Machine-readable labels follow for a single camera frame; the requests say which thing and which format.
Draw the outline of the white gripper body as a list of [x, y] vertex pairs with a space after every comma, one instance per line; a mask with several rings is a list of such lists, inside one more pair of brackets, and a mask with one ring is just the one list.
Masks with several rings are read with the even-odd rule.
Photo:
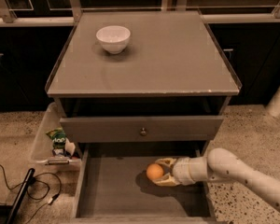
[[194, 184], [189, 171], [189, 161], [190, 158], [187, 157], [179, 158], [172, 168], [172, 175], [178, 185], [188, 186]]

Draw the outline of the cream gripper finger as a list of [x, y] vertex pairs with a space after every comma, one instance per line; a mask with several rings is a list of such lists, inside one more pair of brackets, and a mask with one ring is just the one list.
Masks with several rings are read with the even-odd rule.
[[167, 168], [173, 168], [176, 163], [176, 159], [175, 158], [161, 158], [161, 159], [155, 160], [155, 162], [158, 165], [163, 165], [163, 166], [166, 166]]
[[153, 183], [159, 187], [175, 187], [180, 184], [178, 180], [176, 180], [170, 173], [154, 179]]

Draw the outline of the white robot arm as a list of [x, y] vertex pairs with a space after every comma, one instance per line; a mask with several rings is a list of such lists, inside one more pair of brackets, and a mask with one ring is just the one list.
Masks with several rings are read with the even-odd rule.
[[159, 183], [172, 189], [205, 181], [218, 218], [280, 223], [280, 86], [267, 105], [230, 105], [217, 137], [199, 158], [164, 158]]

